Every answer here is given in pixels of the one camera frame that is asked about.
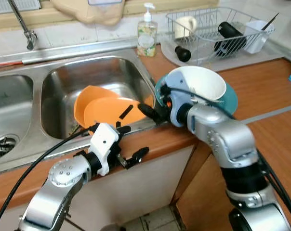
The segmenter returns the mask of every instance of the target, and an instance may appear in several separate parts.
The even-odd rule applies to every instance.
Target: tile floor
[[[185,231],[173,206],[160,208],[123,225],[127,231]]]

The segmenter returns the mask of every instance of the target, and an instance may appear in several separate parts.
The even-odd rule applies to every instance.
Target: faucet
[[[7,0],[12,8],[12,10],[14,11],[15,15],[16,15],[16,18],[18,19],[21,27],[23,28],[24,30],[24,35],[25,37],[27,38],[28,40],[28,44],[26,46],[26,48],[31,51],[34,49],[34,46],[35,46],[35,43],[36,43],[36,40],[38,39],[37,35],[34,33],[33,30],[29,30],[23,20],[23,18],[21,17],[20,13],[19,13],[19,10],[14,2],[14,0]]]

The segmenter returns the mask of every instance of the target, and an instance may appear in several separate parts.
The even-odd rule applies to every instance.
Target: blue plate
[[[155,96],[157,101],[161,106],[163,106],[163,101],[160,98],[159,89],[161,87],[161,84],[166,76],[163,76],[158,80],[158,82],[155,85]],[[237,108],[238,108],[238,97],[234,89],[230,86],[229,83],[226,82],[226,92],[225,94],[219,98],[218,100],[222,101],[221,103],[218,103],[222,108],[224,108],[226,111],[228,111],[230,114],[233,114]]]

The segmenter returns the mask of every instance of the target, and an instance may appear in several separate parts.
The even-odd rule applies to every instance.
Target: sink drain
[[[17,143],[17,139],[13,138],[12,136],[3,137],[0,139],[0,157],[7,154],[10,150],[12,150]]]

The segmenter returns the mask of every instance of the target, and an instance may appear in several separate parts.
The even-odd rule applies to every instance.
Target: soap dispenser
[[[138,55],[153,57],[156,54],[157,23],[152,21],[150,9],[155,9],[152,3],[145,3],[147,11],[144,20],[138,23]]]

